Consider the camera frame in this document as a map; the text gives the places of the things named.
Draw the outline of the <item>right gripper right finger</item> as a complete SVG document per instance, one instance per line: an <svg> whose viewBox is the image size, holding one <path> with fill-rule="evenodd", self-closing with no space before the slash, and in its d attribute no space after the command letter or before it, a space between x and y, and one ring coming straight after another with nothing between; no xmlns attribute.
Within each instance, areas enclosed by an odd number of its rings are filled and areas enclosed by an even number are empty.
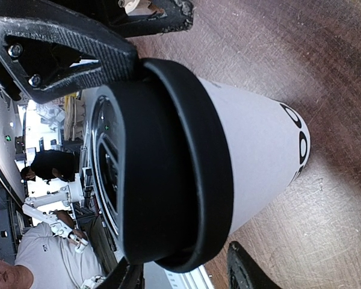
<svg viewBox="0 0 361 289"><path fill-rule="evenodd" d="M281 289L237 241L227 250L227 277L229 288Z"/></svg>

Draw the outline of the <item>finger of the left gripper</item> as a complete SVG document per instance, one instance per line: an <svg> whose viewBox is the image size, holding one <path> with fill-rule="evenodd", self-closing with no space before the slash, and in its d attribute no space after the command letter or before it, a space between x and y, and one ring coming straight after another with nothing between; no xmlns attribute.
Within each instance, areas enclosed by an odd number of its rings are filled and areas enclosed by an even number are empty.
<svg viewBox="0 0 361 289"><path fill-rule="evenodd" d="M100 22L117 33L171 33L191 29L192 1L98 1Z"/></svg>

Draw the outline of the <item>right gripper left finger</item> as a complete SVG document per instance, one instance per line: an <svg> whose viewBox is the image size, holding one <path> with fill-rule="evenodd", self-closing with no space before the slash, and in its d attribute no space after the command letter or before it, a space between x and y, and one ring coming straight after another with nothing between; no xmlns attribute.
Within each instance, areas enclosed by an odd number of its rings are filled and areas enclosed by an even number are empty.
<svg viewBox="0 0 361 289"><path fill-rule="evenodd" d="M56 23L0 16L0 88L44 104L80 90L133 79L135 47L90 19Z"/></svg>

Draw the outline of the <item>white paper coffee cup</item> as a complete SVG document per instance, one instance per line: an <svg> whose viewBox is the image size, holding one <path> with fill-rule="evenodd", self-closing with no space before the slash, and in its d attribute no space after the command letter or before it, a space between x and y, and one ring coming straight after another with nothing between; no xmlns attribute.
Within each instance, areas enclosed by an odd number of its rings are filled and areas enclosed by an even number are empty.
<svg viewBox="0 0 361 289"><path fill-rule="evenodd" d="M229 147L234 200L230 232L294 181L310 154L309 129L289 105L231 85L199 79L219 115Z"/></svg>

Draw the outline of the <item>black plastic cup lid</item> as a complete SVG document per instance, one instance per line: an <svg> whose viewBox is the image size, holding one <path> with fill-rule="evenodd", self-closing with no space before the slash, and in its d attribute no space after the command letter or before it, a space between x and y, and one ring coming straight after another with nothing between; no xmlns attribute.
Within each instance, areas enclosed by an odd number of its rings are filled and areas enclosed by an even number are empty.
<svg viewBox="0 0 361 289"><path fill-rule="evenodd" d="M195 74L143 59L137 80L97 90L90 130L96 196L127 261L185 273L213 259L232 223L233 172Z"/></svg>

